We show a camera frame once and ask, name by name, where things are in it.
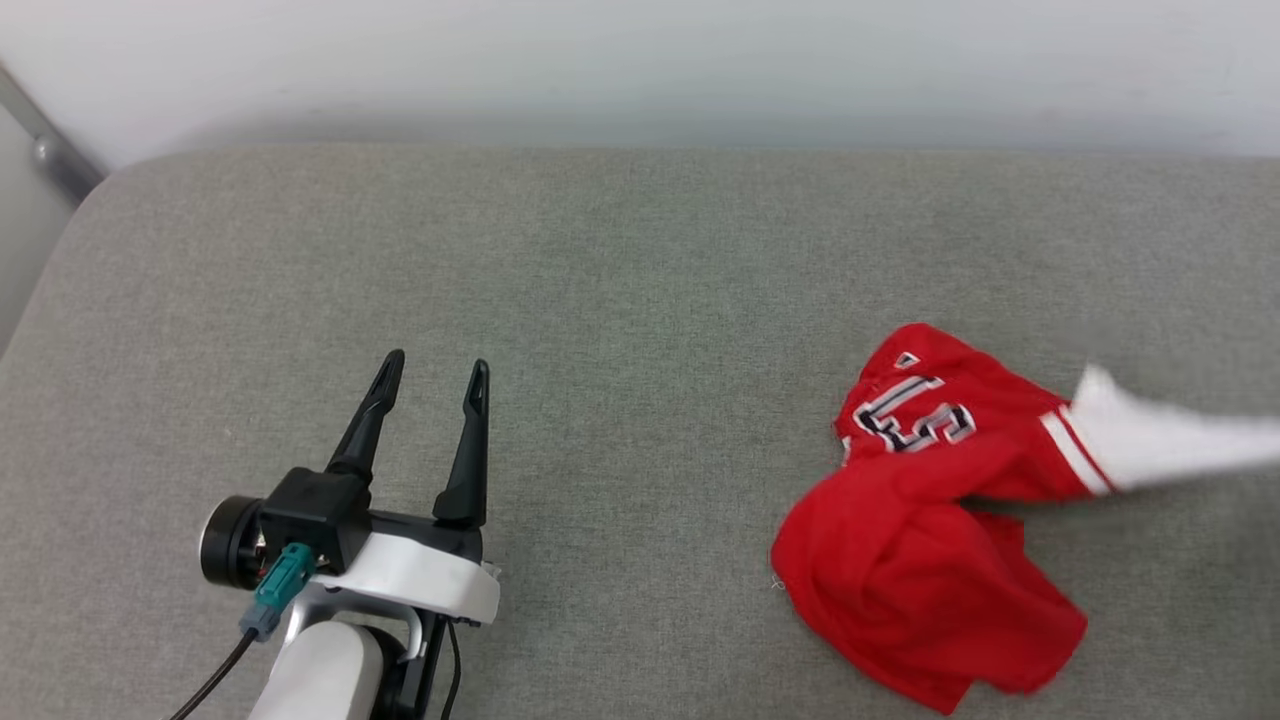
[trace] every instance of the white wall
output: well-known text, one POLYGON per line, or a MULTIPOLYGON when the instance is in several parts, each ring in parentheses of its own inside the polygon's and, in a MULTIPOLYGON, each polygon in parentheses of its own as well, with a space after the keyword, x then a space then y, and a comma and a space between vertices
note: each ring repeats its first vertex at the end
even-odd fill
POLYGON ((1280 154, 1271 0, 46 0, 0 59, 108 169, 261 140, 1280 154))
POLYGON ((0 354, 72 208, 36 174, 31 136, 0 109, 0 354))

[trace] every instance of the gray fabric surface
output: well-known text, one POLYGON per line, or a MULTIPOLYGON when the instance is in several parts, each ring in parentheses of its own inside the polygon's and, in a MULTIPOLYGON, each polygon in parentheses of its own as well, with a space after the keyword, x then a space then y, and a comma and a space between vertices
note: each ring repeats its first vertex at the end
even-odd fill
MULTIPOLYGON (((5 717, 168 716, 234 643, 218 501, 323 464, 408 365, 375 506, 428 514, 493 366, 498 621, 456 717, 933 717, 773 587, 876 345, 928 320, 1069 393, 1087 357, 1280 411, 1280 163, 317 146, 147 163, 86 202, 0 360, 5 717)), ((1023 510, 1088 614, 961 719, 1280 716, 1280 473, 1023 510)), ((197 717, 241 717, 257 647, 197 717)), ((442 662, 447 676, 449 662, 442 662)))

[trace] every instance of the teal connector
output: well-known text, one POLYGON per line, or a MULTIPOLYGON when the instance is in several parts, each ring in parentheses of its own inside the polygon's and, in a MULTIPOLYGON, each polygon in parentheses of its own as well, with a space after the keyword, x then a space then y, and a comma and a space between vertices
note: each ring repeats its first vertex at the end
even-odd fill
POLYGON ((275 560, 271 569, 253 591, 253 605, 241 618, 241 633, 256 630, 257 642, 266 642, 280 624, 284 609, 302 592, 307 580, 316 574, 316 559, 311 548, 293 542, 275 560))

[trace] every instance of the gray cushion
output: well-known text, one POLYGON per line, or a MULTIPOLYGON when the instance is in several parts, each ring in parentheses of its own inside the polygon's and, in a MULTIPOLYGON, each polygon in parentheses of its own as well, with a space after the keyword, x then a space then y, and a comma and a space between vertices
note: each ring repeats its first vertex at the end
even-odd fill
MULTIPOLYGON (((932 717, 812 634, 768 564, 861 364, 928 320, 1061 393, 1093 357, 1149 396, 1280 411, 1277 192, 1277 161, 984 154, 131 168, 0 361, 4 715, 173 712, 248 601, 202 580, 205 518, 323 464, 404 347, 383 509, 429 512, 471 363, 493 366, 503 600, 460 632, 456 716, 932 717)), ((1277 479, 1020 510, 1089 633, 1042 693, 977 687, 956 717, 1280 716, 1277 479)), ((197 717, 244 716, 276 646, 197 717)))

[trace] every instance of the black cable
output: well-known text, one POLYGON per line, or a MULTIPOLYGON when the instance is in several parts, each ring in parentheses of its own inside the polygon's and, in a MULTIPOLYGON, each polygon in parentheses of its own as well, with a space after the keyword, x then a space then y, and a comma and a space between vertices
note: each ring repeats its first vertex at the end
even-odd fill
MULTIPOLYGON (((449 630, 453 630, 452 625, 449 625, 449 630)), ((221 683, 223 678, 225 678, 227 674, 232 671, 232 667, 234 667, 236 664, 239 662, 241 656, 244 655, 244 651, 248 650, 248 646, 253 644, 253 638, 256 637, 257 637, 257 629, 256 628, 248 629, 244 633, 244 635, 239 639, 239 642, 236 643, 236 650, 233 650, 232 653, 227 656, 227 660, 224 660, 223 664, 218 666, 218 670, 215 670, 214 674, 207 680, 205 680, 205 684, 200 685, 200 689, 196 691, 196 694, 191 696, 191 700, 188 700, 187 703, 178 710, 178 712, 174 712, 173 717, 170 717, 169 720, 183 720, 186 716, 191 715, 191 712, 196 710, 196 706, 204 702, 205 698, 209 697, 209 693, 214 692, 214 688, 218 687, 218 683, 221 683)), ((454 653, 457 652, 457 644, 453 646, 453 651, 454 653)))
POLYGON ((449 623, 449 644, 453 646, 453 683, 449 684, 449 697, 444 700, 440 720, 449 720, 453 700, 458 697, 458 685, 462 684, 462 655, 458 652, 458 634, 453 632, 453 623, 449 623))

